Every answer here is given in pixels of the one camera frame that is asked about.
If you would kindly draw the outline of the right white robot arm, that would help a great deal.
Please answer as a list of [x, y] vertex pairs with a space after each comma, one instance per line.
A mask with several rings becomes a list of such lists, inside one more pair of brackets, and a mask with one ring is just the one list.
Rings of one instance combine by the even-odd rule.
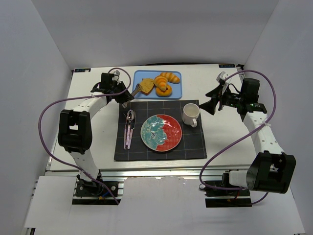
[[278, 144], [271, 127], [264, 104], [258, 101], [260, 82], [257, 79], [245, 78], [239, 93], [232, 93], [229, 83], [217, 79], [219, 85], [206, 94], [210, 101], [200, 108], [210, 114], [221, 110], [223, 106], [236, 108], [249, 131], [256, 157], [247, 170], [230, 170], [223, 174], [222, 183], [212, 186], [215, 190], [244, 190], [286, 193], [296, 166], [296, 159], [288, 155]]

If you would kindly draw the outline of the brown bread slice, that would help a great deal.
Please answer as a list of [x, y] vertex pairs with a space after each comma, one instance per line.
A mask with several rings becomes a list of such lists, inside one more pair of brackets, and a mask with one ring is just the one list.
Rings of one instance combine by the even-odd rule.
[[142, 79], [142, 81], [140, 82], [140, 85], [142, 87], [142, 90], [141, 92], [144, 94], [144, 95], [149, 95], [150, 92], [153, 90], [154, 88], [154, 80], [151, 79], [151, 78], [144, 78]]

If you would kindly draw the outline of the metal tongs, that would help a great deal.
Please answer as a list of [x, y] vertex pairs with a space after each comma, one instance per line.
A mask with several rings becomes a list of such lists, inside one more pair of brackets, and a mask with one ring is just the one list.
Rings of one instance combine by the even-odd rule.
[[128, 104], [134, 99], [135, 95], [142, 91], [142, 86], [138, 83], [134, 89], [134, 91], [131, 93], [132, 98], [130, 98], [128, 101], [124, 102], [122, 104], [123, 108], [127, 108]]

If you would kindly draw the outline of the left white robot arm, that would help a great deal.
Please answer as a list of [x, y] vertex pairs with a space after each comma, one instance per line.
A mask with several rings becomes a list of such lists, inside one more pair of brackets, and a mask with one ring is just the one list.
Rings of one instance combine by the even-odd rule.
[[90, 98], [60, 113], [58, 144], [74, 159], [83, 181], [101, 178], [90, 151], [91, 119], [112, 100], [124, 104], [134, 99], [119, 76], [119, 71], [102, 73], [101, 81], [93, 86]]

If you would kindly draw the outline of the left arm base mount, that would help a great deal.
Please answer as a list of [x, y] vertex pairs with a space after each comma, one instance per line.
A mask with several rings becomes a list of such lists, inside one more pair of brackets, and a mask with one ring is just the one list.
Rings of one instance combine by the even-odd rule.
[[[118, 202], [121, 201], [123, 186], [119, 181], [103, 181], [109, 188]], [[76, 183], [72, 199], [73, 205], [114, 205], [116, 201], [110, 192], [102, 185], [96, 182], [84, 181], [79, 175], [76, 176]]]

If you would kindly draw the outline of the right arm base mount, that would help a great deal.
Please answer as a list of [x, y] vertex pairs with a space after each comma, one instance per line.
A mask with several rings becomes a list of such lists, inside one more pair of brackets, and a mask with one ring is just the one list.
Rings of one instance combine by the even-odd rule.
[[205, 192], [205, 205], [207, 208], [240, 208], [252, 206], [248, 189], [219, 190], [200, 184], [199, 190]]

